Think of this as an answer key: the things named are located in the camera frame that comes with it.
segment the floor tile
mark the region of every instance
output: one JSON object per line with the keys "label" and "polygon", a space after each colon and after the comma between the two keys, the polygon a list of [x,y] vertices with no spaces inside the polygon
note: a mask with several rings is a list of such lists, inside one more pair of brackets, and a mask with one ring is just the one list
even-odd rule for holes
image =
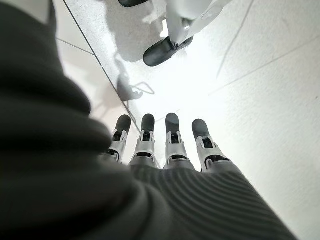
{"label": "floor tile", "polygon": [[[309,4],[316,7],[316,2]],[[241,78],[320,36],[320,18],[315,21],[305,7],[297,0],[255,0],[226,56],[229,78]]]}
{"label": "floor tile", "polygon": [[80,49],[92,53],[89,44],[81,33],[63,0],[53,0],[57,21],[56,37]]}
{"label": "floor tile", "polygon": [[[110,132],[113,132],[118,118],[124,114],[128,115],[128,111],[96,57],[60,40],[57,41],[57,45],[64,74],[73,80],[90,100],[91,118],[105,124]],[[139,131],[132,124],[123,163],[130,162],[138,137]]]}

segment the white surface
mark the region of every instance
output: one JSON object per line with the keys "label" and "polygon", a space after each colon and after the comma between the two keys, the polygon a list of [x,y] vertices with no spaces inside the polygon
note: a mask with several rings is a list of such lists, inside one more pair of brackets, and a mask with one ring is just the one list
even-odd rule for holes
{"label": "white surface", "polygon": [[190,47],[155,68],[142,56],[160,39],[163,0],[133,8],[114,0],[66,2],[113,84],[137,91],[133,86],[144,83],[149,91],[126,104],[138,124],[146,113],[155,116],[162,165],[164,118],[176,112],[200,169],[191,124],[202,118],[289,228],[300,239],[319,239],[319,1],[255,0],[248,12],[251,1],[234,0]]}
{"label": "white surface", "polygon": [[80,49],[92,53],[89,44],[81,33],[63,0],[53,0],[56,15],[56,37]]}

